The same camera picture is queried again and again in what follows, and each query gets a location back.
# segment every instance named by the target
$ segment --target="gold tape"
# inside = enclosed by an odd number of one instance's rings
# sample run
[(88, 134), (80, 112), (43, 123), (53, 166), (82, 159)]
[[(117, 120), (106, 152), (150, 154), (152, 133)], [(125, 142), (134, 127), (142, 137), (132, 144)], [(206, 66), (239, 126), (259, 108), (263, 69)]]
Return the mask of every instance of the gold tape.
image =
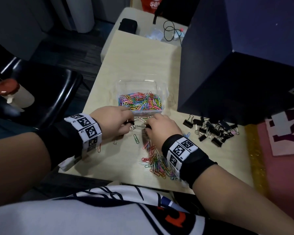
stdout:
[(248, 155), (251, 162), (251, 173), (255, 189), (263, 196), (270, 197), (266, 167), (263, 161), (262, 149), (259, 143), (257, 125), (245, 126)]

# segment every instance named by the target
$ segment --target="black case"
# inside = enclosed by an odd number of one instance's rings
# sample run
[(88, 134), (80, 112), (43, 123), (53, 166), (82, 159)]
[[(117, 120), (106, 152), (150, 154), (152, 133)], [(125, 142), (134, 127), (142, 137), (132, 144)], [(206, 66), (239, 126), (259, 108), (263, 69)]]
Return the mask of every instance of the black case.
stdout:
[(294, 107), (294, 0), (201, 0), (182, 44), (179, 112), (247, 125)]
[(119, 30), (130, 33), (136, 34), (137, 30), (137, 21), (124, 18), (120, 23)]

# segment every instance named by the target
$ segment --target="red lid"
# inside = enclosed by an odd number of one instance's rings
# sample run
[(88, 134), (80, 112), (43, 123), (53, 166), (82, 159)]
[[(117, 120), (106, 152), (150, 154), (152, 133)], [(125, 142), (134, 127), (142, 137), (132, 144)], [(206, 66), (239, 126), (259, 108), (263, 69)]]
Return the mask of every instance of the red lid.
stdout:
[(0, 95), (15, 94), (19, 89), (19, 83), (12, 78), (8, 78), (0, 82)]

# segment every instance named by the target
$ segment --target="table top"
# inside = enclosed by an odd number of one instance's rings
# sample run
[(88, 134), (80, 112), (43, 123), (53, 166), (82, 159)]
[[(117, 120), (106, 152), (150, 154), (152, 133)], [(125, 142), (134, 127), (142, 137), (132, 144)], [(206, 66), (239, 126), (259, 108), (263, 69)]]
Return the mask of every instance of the table top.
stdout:
[[(90, 92), (83, 113), (90, 114), (95, 109), (117, 106), (115, 83), (120, 79), (154, 79), (168, 84), (169, 97), (163, 114), (175, 120), (184, 133), (190, 132), (190, 140), (199, 146), (208, 156), (237, 178), (253, 186), (251, 168), (246, 145), (246, 134), (243, 126), (239, 126), (239, 135), (227, 140), (221, 148), (209, 139), (200, 142), (195, 129), (182, 123), (188, 119), (187, 114), (177, 109), (181, 47), (141, 36), (116, 31), (102, 63), (94, 86)], [(136, 144), (133, 134), (139, 138)], [(143, 157), (148, 157), (142, 149), (142, 130), (131, 130), (123, 139), (114, 145), (111, 140), (102, 142), (101, 152), (92, 150), (89, 157), (78, 162), (67, 172), (59, 172), (85, 176), (102, 180), (118, 180), (122, 183), (146, 186), (156, 189), (193, 193), (179, 181), (163, 179), (152, 174), (140, 164)]]

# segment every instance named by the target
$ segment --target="clear plastic box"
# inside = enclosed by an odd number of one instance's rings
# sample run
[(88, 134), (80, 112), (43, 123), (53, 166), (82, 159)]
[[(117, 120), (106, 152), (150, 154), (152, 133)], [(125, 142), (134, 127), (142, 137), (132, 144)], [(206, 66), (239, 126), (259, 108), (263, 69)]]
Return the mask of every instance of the clear plastic box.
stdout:
[(119, 96), (131, 93), (149, 93), (158, 94), (161, 99), (161, 110), (133, 110), (134, 116), (147, 116), (161, 113), (165, 108), (165, 102), (169, 96), (168, 85), (155, 80), (119, 80), (116, 82), (117, 102)]

